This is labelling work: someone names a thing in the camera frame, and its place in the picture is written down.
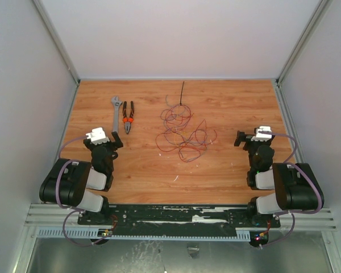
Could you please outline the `silver adjustable wrench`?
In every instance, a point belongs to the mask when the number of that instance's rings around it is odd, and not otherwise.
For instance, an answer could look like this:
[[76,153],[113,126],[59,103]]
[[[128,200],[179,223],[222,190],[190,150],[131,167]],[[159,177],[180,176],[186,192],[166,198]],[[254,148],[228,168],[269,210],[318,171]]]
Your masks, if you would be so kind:
[[119,127],[119,109],[120,106],[122,105],[122,101],[119,99],[118,96],[114,96],[111,98],[111,103],[114,108],[114,116],[113,116],[113,129],[112,132],[118,132],[118,127]]

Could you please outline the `black zip tie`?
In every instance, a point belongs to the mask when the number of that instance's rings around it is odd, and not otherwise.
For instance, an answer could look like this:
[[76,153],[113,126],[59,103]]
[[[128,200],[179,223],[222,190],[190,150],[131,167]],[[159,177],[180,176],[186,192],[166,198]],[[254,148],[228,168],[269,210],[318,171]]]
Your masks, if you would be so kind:
[[182,106],[182,96],[183,96],[183,91],[184,91],[184,85],[185,85],[185,81],[182,82],[182,86],[181,86],[181,94],[180,94],[180,101],[179,101],[180,106]]

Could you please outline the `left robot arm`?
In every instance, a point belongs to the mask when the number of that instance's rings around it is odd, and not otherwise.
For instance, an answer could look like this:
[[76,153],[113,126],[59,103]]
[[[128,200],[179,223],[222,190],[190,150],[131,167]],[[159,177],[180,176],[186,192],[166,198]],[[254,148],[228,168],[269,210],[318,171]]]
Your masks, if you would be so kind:
[[92,190],[108,192],[112,185],[114,160],[123,143],[116,131],[111,135],[113,141],[99,127],[79,137],[90,151],[91,161],[59,157],[40,187],[40,200],[61,208],[91,212],[96,223],[107,223],[111,217],[109,201]]

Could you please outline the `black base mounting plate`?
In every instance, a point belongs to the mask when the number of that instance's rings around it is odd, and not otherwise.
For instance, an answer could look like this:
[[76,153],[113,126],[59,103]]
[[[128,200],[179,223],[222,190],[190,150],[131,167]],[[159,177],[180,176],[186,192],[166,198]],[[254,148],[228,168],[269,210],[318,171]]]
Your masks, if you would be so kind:
[[205,235],[229,233],[239,228],[264,231],[279,228],[273,216],[250,217],[246,205],[140,205],[112,204],[109,214],[85,212],[78,218],[79,225],[106,227],[114,225],[114,233],[162,232],[168,235],[188,233]]

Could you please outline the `orange handled pliers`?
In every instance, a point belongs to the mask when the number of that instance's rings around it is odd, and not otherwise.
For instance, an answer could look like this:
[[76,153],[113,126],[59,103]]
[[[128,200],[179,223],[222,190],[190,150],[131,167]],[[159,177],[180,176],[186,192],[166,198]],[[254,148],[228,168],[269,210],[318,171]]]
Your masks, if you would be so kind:
[[123,123],[124,123],[124,130],[126,134],[130,133],[131,125],[134,121],[134,102],[130,101],[130,113],[127,114],[127,101],[123,103],[122,114],[123,114]]

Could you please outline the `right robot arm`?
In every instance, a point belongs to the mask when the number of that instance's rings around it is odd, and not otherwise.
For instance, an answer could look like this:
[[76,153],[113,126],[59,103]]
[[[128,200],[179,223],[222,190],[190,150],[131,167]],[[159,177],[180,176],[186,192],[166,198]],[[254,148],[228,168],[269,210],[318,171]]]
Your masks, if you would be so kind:
[[[294,143],[292,153],[282,163],[273,160],[275,150],[271,144],[277,136]],[[249,160],[247,185],[253,190],[274,191],[267,196],[254,197],[248,203],[246,218],[250,225],[260,226],[267,216],[315,214],[323,208],[324,195],[310,165],[290,161],[298,148],[294,137],[274,133],[269,126],[259,126],[252,134],[238,131],[234,146],[242,143]]]

